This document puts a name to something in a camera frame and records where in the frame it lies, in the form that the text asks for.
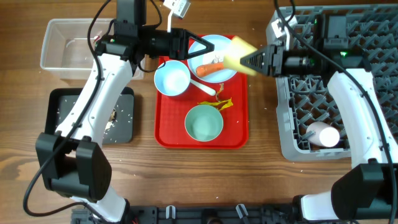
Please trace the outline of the red serving tray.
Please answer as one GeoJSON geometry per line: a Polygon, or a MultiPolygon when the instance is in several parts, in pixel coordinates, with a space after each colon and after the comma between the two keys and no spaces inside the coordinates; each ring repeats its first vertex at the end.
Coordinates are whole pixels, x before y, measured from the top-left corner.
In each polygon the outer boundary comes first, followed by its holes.
{"type": "MultiPolygon", "coordinates": [[[[202,101],[214,102],[215,96],[210,96],[193,84],[178,96],[165,96],[157,92],[155,107],[154,136],[157,142],[166,148],[183,149],[238,149],[248,140],[248,88],[247,77],[235,70],[223,69],[205,77],[196,75],[196,68],[211,63],[215,55],[222,55],[231,42],[231,36],[205,35],[203,38],[212,44],[213,52],[200,55],[183,62],[190,71],[191,79],[202,83],[216,92],[220,84],[224,83],[224,90],[220,93],[221,100],[232,98],[233,106],[220,111],[224,127],[221,134],[209,142],[199,142],[192,139],[185,130],[186,114],[197,103],[202,101]]],[[[168,57],[161,58],[160,65],[169,61],[168,57]]]]}

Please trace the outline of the pink plastic cup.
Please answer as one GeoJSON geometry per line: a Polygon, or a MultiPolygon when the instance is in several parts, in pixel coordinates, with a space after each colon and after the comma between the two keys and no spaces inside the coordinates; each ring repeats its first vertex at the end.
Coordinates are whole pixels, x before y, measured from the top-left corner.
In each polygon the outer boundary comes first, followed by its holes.
{"type": "Polygon", "coordinates": [[[340,140],[338,130],[321,121],[316,121],[310,124],[306,133],[311,134],[308,138],[309,142],[317,146],[334,147],[340,140]]]}

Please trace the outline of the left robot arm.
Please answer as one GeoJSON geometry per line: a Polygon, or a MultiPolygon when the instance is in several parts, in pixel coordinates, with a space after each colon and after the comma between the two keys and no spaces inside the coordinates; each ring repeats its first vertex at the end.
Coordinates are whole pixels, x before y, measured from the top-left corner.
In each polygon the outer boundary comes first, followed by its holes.
{"type": "Polygon", "coordinates": [[[112,188],[112,169],[102,151],[105,127],[114,106],[145,56],[193,58],[194,33],[147,25],[145,1],[118,1],[116,18],[100,38],[89,40],[93,68],[77,101],[53,133],[41,133],[35,150],[36,179],[47,190],[90,211],[94,223],[136,223],[129,202],[112,188]]]}

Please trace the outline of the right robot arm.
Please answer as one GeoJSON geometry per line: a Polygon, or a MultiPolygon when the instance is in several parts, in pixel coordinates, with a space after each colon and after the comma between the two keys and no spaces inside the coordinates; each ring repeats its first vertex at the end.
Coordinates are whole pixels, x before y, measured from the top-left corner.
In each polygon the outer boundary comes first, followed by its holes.
{"type": "Polygon", "coordinates": [[[397,217],[397,143],[374,91],[371,65],[351,50],[346,16],[319,14],[313,44],[278,45],[240,56],[241,65],[270,77],[319,75],[340,112],[351,150],[351,170],[324,193],[295,197],[298,220],[356,221],[397,217]]]}

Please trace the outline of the yellow plastic cup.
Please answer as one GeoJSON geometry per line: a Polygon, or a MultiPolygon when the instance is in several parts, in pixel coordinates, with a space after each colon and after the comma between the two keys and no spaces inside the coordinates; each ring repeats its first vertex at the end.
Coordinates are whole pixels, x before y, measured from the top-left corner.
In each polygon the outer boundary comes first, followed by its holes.
{"type": "Polygon", "coordinates": [[[235,70],[246,75],[255,76],[257,72],[241,65],[240,59],[257,51],[257,48],[240,38],[234,36],[229,46],[224,51],[223,65],[225,69],[235,70]]]}

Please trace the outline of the clear plastic bin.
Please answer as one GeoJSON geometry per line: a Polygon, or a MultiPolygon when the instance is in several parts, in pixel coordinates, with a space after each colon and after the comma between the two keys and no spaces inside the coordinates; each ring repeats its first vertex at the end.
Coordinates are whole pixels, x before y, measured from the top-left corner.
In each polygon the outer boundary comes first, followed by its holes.
{"type": "Polygon", "coordinates": [[[40,67],[63,80],[86,80],[94,64],[87,43],[91,19],[52,19],[42,45],[40,67]]]}

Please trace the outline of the light blue bowl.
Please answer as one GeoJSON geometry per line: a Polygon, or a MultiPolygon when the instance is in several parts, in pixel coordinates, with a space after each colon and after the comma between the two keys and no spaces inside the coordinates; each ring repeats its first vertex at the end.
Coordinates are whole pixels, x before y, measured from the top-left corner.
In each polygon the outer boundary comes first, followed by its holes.
{"type": "Polygon", "coordinates": [[[178,60],[166,61],[154,74],[155,87],[165,96],[181,95],[188,88],[190,80],[188,67],[178,60]]]}

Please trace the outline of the grey dishwasher rack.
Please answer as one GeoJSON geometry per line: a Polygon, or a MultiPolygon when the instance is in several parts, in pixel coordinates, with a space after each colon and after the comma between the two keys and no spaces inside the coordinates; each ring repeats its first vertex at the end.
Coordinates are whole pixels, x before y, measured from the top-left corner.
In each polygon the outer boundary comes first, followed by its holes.
{"type": "Polygon", "coordinates": [[[363,68],[345,69],[331,57],[312,47],[288,25],[278,1],[276,13],[288,30],[316,57],[326,61],[337,71],[328,82],[328,91],[334,98],[351,148],[352,166],[375,159],[380,164],[397,164],[397,143],[391,136],[373,87],[372,75],[363,68]]]}

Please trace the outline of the black plastic tray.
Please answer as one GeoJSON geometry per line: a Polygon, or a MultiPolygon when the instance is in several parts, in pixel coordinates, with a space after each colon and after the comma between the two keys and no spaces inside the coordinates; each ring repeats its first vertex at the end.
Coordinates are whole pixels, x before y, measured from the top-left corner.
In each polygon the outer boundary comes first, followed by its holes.
{"type": "MultiPolygon", "coordinates": [[[[59,88],[51,92],[45,124],[45,133],[53,134],[71,112],[82,89],[59,88]]],[[[133,137],[134,91],[125,87],[114,109],[117,111],[116,122],[109,130],[104,130],[103,144],[129,143],[133,137]]]]}

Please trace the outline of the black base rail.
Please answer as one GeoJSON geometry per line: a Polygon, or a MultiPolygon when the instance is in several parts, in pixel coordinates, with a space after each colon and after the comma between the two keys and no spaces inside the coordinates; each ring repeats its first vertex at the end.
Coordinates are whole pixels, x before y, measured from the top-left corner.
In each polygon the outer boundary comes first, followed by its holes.
{"type": "Polygon", "coordinates": [[[132,206],[121,223],[206,224],[206,223],[302,223],[298,208],[290,204],[234,207],[132,206]]]}

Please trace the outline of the brown food scrap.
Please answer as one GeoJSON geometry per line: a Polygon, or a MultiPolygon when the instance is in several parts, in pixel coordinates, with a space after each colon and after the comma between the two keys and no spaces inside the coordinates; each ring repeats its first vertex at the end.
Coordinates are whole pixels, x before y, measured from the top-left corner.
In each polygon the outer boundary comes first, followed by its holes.
{"type": "Polygon", "coordinates": [[[105,130],[109,130],[114,126],[114,123],[116,122],[116,115],[117,111],[115,109],[112,110],[111,116],[108,119],[108,122],[106,123],[105,130]]]}

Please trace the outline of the yellow snack wrapper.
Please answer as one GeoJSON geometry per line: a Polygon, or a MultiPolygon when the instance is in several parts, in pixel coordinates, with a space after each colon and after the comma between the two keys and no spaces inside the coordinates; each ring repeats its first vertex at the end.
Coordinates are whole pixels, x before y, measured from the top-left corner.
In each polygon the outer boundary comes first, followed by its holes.
{"type": "Polygon", "coordinates": [[[197,103],[197,105],[208,105],[216,108],[218,111],[225,110],[227,108],[230,108],[233,106],[232,98],[228,100],[221,100],[219,98],[220,93],[224,90],[224,83],[220,84],[220,89],[216,92],[216,101],[214,102],[209,102],[209,101],[202,101],[197,103]]]}

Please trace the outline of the white spoon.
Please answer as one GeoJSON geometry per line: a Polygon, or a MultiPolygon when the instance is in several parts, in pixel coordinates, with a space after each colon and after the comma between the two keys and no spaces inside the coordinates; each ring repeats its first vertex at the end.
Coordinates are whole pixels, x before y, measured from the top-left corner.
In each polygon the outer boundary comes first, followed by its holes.
{"type": "Polygon", "coordinates": [[[202,83],[199,83],[193,79],[190,80],[190,83],[195,85],[197,88],[199,88],[201,91],[205,92],[206,94],[210,95],[210,96],[215,96],[216,95],[216,91],[202,83]]]}

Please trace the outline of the green bowl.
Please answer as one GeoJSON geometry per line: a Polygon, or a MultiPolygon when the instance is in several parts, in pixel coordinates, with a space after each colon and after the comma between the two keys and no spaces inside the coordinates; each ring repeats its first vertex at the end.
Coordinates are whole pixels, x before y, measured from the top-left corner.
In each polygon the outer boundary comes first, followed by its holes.
{"type": "Polygon", "coordinates": [[[185,117],[185,130],[194,140],[209,142],[222,132],[224,120],[221,113],[210,105],[197,105],[185,117]]]}

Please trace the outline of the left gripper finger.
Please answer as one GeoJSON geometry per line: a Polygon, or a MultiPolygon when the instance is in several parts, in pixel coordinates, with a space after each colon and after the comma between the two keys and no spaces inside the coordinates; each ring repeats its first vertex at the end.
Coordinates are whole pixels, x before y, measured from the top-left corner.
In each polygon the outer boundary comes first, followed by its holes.
{"type": "Polygon", "coordinates": [[[200,55],[204,55],[204,54],[210,53],[212,51],[214,51],[214,47],[206,47],[205,49],[198,50],[198,51],[192,52],[192,53],[188,53],[187,60],[191,59],[191,58],[194,58],[194,57],[197,57],[197,56],[200,56],[200,55]]]}
{"type": "Polygon", "coordinates": [[[194,34],[193,32],[186,30],[185,29],[185,37],[187,38],[187,46],[186,46],[186,51],[189,51],[190,45],[189,45],[189,41],[190,39],[193,39],[195,42],[201,44],[202,46],[206,47],[214,47],[214,44],[212,44],[211,42],[203,39],[202,37],[199,37],[198,35],[194,34]]]}

